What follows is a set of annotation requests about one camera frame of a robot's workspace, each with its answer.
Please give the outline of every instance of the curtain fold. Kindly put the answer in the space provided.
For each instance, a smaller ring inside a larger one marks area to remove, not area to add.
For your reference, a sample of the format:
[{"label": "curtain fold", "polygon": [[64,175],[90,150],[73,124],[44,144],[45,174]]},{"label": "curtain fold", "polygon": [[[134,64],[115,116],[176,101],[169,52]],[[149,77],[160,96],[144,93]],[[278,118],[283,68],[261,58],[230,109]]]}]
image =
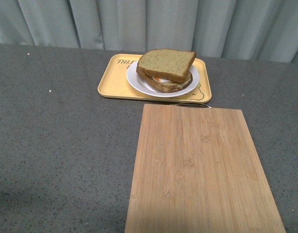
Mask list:
[{"label": "curtain fold", "polygon": [[0,43],[298,63],[298,0],[0,0]]}]

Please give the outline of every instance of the bread slice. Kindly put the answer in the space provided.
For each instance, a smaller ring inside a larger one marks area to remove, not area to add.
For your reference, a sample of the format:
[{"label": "bread slice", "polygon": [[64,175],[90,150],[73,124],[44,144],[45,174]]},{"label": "bread slice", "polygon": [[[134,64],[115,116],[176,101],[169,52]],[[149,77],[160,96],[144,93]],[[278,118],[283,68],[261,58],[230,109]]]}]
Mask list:
[{"label": "bread slice", "polygon": [[156,49],[145,53],[138,61],[136,72],[184,83],[196,57],[194,51]]}]

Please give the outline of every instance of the wooden cutting board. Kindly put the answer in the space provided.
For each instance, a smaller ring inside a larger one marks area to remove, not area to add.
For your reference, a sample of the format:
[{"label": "wooden cutting board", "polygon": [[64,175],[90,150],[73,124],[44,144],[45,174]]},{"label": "wooden cutting board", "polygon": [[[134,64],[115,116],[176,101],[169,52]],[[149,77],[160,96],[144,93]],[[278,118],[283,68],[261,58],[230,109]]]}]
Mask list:
[{"label": "wooden cutting board", "polygon": [[285,232],[241,110],[145,104],[125,232]]}]

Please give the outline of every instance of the table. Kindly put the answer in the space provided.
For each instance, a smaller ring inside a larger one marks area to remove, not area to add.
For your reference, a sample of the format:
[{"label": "table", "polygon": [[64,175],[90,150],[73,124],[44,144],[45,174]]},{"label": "table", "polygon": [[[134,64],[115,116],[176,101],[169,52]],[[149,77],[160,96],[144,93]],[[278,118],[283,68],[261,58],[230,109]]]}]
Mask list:
[{"label": "table", "polygon": [[[0,232],[124,232],[154,102],[98,94],[118,53],[0,44]],[[298,233],[298,64],[198,58],[208,105],[243,111],[286,232]]]}]

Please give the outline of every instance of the tray illustration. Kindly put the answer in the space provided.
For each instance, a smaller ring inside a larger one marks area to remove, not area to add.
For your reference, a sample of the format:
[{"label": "tray illustration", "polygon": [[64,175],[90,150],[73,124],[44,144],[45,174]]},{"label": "tray illustration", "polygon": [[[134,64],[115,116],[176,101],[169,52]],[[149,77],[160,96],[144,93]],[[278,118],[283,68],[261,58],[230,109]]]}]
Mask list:
[{"label": "tray illustration", "polygon": [[128,67],[138,61],[141,55],[117,54],[114,55],[104,72],[99,83],[98,92],[106,98],[132,99],[132,100],[156,100],[168,102],[196,102],[207,103],[211,97],[211,88],[207,76],[205,63],[196,58],[193,66],[198,70],[200,81],[195,89],[187,94],[177,97],[154,97],[143,94],[134,89],[128,82],[126,72]]}]

